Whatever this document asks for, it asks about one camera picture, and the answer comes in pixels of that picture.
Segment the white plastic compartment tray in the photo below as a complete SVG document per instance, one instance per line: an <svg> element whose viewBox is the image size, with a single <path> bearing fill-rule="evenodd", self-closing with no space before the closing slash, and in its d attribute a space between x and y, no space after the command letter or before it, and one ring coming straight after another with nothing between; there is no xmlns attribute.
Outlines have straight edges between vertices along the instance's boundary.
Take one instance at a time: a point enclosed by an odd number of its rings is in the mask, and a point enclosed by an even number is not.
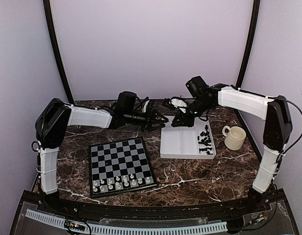
<svg viewBox="0 0 302 235"><path fill-rule="evenodd" d="M169 116L168 118L169 123L161 130L160 157L162 159L214 159L216 148L208 121L196 119L193 127L172 127L173 116ZM209 126L212 138L212 155L199 153L197 137L206 124Z"/></svg>

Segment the black grey chessboard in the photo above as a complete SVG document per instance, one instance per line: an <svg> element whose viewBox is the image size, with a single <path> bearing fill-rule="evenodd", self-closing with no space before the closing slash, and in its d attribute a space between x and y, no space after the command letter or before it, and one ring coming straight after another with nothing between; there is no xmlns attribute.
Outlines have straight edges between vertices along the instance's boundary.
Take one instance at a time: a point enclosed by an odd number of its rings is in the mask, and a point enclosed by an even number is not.
<svg viewBox="0 0 302 235"><path fill-rule="evenodd" d="M90 145L89 151L91 198L138 191L158 185L143 137ZM131 174L135 176L136 186L132 186ZM130 183L128 188L123 186L125 181L123 175L127 176L127 181ZM121 179L122 187L120 190L115 188L116 177ZM140 178L143 179L142 184L138 184ZM146 183L146 178L150 178L151 182ZM108 179L111 179L113 183L109 184ZM100 180L104 180L105 184L101 185ZM93 181L98 182L98 185L95 186L97 192L93 192ZM114 188L109 190L108 185L113 185ZM100 191L100 186L104 186L105 190Z"/></svg>

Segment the white king chess piece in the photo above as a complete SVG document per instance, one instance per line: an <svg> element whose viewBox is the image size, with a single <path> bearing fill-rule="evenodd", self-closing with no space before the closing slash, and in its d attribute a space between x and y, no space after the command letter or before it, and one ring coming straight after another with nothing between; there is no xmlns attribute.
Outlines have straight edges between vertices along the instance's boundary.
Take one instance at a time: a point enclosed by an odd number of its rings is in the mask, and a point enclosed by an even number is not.
<svg viewBox="0 0 302 235"><path fill-rule="evenodd" d="M132 183L132 186L136 186L137 185L137 182L134 179L131 181L131 183Z"/></svg>

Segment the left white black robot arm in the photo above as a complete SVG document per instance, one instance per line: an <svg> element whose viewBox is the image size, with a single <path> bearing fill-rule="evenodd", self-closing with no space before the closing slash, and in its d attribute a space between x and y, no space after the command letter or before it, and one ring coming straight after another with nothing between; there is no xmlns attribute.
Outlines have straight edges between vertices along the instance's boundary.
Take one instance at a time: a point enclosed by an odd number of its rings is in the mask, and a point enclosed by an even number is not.
<svg viewBox="0 0 302 235"><path fill-rule="evenodd" d="M63 202L54 193L57 185L57 156L69 126L88 126L101 129L118 129L131 124L148 132L164 128L168 118L153 107L154 101L145 98L136 104L135 93L124 91L111 106L88 108L63 102L54 98L35 122L38 153L37 171L40 175L40 189L48 195L44 206L52 213L63 210Z"/></svg>

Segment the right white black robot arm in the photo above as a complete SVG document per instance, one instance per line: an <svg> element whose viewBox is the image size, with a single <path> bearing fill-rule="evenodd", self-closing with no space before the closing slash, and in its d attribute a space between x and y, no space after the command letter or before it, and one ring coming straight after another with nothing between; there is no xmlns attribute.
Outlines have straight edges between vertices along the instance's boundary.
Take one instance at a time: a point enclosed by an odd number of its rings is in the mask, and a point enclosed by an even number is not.
<svg viewBox="0 0 302 235"><path fill-rule="evenodd" d="M200 76L190 79L186 87L193 98L191 103L176 96L168 100L169 106L178 109L173 127L192 127L195 118L216 106L243 111L265 121L264 153L252 185L253 191L265 193L277 174L282 157L289 150L286 145L293 130L288 106L291 101L281 95L264 96L222 83L209 86Z"/></svg>

